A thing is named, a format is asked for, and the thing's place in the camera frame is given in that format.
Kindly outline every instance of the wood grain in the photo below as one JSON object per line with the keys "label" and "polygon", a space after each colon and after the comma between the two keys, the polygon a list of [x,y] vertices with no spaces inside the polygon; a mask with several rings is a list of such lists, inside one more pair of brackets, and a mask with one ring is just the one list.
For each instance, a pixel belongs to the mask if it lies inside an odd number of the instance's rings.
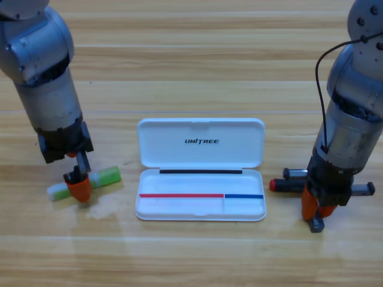
{"label": "wood grain", "polygon": [[[379,286],[383,236],[383,145],[357,177],[374,181],[373,197],[351,199],[311,234],[300,199],[268,191],[286,165],[305,167],[320,114],[229,114],[267,127],[263,175],[267,217],[257,223],[146,222],[135,216],[139,175],[136,125],[146,117],[185,114],[88,112],[95,170],[118,165],[123,182],[95,191],[92,205],[52,203],[45,188],[71,169],[50,166],[23,113],[0,115],[0,282],[5,286]],[[220,114],[187,114],[219,117]]]}
{"label": "wood grain", "polygon": [[[373,181],[376,194],[336,209],[321,234],[302,221],[298,197],[268,190],[284,167],[307,166],[321,124],[315,62],[348,39],[352,3],[52,0],[75,41],[90,164],[116,165],[123,180],[95,191],[89,206],[50,202],[45,189],[75,161],[45,164],[0,74],[0,286],[383,286],[383,141],[355,178]],[[321,65],[324,91],[337,53]],[[136,125],[147,117],[261,119],[266,218],[139,220]]]}

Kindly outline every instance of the black line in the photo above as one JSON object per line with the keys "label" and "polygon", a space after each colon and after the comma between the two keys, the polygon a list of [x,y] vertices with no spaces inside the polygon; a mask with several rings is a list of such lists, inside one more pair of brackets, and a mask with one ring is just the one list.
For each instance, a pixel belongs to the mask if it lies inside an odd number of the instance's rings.
{"label": "black line", "polygon": [[240,175],[242,170],[231,169],[160,169],[160,173],[216,173],[216,174],[236,174]]}

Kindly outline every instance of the red line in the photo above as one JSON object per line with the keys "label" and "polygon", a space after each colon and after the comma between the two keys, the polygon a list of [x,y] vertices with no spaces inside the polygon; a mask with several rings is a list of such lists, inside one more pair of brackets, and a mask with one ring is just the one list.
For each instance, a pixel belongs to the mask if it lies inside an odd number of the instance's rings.
{"label": "red line", "polygon": [[211,194],[196,194],[196,193],[142,193],[139,195],[140,197],[161,197],[161,198],[206,198],[206,197],[214,197],[214,198],[223,198],[223,194],[219,193],[211,193]]}

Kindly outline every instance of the case lid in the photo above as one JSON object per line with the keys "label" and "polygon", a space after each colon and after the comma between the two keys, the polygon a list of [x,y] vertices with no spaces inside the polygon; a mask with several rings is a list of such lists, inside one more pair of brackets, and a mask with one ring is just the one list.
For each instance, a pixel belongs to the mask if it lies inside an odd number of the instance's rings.
{"label": "case lid", "polygon": [[141,163],[162,169],[241,169],[263,158],[256,118],[146,118],[138,124]]}

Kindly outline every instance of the blue line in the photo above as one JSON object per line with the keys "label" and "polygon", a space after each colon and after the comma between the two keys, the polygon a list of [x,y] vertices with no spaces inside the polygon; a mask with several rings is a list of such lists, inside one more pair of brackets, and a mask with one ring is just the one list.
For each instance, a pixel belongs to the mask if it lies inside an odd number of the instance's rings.
{"label": "blue line", "polygon": [[263,199],[262,194],[225,194],[225,199]]}

